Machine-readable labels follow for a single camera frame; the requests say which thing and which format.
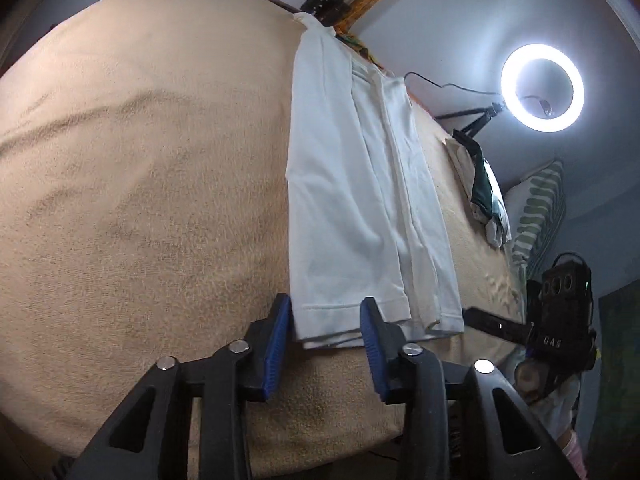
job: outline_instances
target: fleece blanket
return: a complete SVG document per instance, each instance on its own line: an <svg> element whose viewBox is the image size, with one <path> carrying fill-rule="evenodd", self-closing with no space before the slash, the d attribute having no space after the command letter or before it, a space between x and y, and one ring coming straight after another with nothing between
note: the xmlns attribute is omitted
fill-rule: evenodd
<svg viewBox="0 0 640 480"><path fill-rule="evenodd" d="M80 453L159 356L210 355L288 291L303 31L267 0L103 0L0 79L0 411L22 431ZM446 134L414 109L463 304L517 319L517 282L470 222ZM466 364L512 349L473 331L428 346ZM273 402L247 417L257 476L402 428L363 349L295 344Z"/></svg>

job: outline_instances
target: striped pillow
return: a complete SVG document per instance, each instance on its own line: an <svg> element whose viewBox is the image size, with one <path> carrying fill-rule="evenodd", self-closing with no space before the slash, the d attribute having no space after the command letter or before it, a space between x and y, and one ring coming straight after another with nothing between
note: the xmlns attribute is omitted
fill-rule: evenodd
<svg viewBox="0 0 640 480"><path fill-rule="evenodd" d="M555 160L512 187L504 197L513 236L511 256L528 280L541 272L546 252L564 219L562 174L562 161Z"/></svg>

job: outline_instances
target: blue clamp jaw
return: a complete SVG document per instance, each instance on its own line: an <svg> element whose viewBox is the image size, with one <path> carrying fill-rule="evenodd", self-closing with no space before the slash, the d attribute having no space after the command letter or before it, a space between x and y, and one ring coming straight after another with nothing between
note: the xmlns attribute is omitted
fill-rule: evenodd
<svg viewBox="0 0 640 480"><path fill-rule="evenodd" d="M278 294L265 319L211 357L158 360L111 413L65 480L183 480L191 407L202 398L201 479L250 480L244 405L265 402L280 377L291 302Z"/></svg>
<svg viewBox="0 0 640 480"><path fill-rule="evenodd" d="M519 394L487 360L441 362L383 321L374 298L360 329L376 392L406 405L398 480L449 480L449 415L459 413L465 480L577 480L573 467Z"/></svg>
<svg viewBox="0 0 640 480"><path fill-rule="evenodd" d="M201 480L251 480L246 402L276 390L291 303L278 294L265 319L211 357L158 360L111 413L65 480L186 480L191 407L202 398ZM577 480L573 468L526 404L488 361L441 362L385 323L376 301L360 307L374 387L387 404L406 405L398 480L449 480L450 401L459 413L465 480Z"/></svg>

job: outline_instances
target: electrical cord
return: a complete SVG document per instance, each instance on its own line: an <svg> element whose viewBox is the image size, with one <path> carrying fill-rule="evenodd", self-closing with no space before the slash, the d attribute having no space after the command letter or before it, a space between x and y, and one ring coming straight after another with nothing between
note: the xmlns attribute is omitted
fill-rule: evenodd
<svg viewBox="0 0 640 480"><path fill-rule="evenodd" d="M455 88L458 88L459 90L464 90L465 92L471 92L473 94L499 95L500 97L502 97L502 94L498 92L481 92L479 90L472 90L471 88L465 88L463 86L456 85L455 83L446 83L444 85L439 85L438 83L433 82L431 79L427 79L425 76L423 76L422 74L418 74L417 72L407 72L406 74L404 74L404 80L406 81L406 77L411 74L417 75L419 78L424 79L427 83L431 83L432 85L437 86L438 88L446 88L447 86L453 86Z"/></svg>
<svg viewBox="0 0 640 480"><path fill-rule="evenodd" d="M459 90L463 90L465 92L471 92L473 94L497 95L502 97L502 94L498 92L482 92L479 90L473 90L471 88L466 88L464 86L456 85L455 83L446 83L444 85L439 85L438 83L432 81L431 79L426 78L422 74L418 74L417 72L407 72L406 74L404 74L404 80L406 81L407 76L411 74L417 75L419 78L424 79L427 83L431 83L432 85L437 86L438 88L446 88L447 86L453 86L454 88L458 88ZM542 111L545 113L547 117L552 117L554 114L549 102L546 99L543 99L542 97L540 97L539 95L535 95L535 94L525 95L524 97L520 97L519 99L520 101L524 101L524 99L537 99L538 102L540 103L540 106L542 107Z"/></svg>
<svg viewBox="0 0 640 480"><path fill-rule="evenodd" d="M565 251L564 253L560 253L560 254L558 254L558 256L556 256L556 259L554 260L554 262L553 262L553 264L551 266L555 267L558 264L558 261L560 260L560 258L562 258L563 256L573 256L574 258L578 258L580 260L580 262L584 266L587 265L587 262L585 261L585 259L582 256L580 256L580 254L574 253L573 251Z"/></svg>
<svg viewBox="0 0 640 480"><path fill-rule="evenodd" d="M394 456L388 456L388 455L383 455L382 453L376 453L375 451L369 451L373 456L378 456L380 458L386 458L387 460L393 460L394 462L400 462L396 457Z"/></svg>

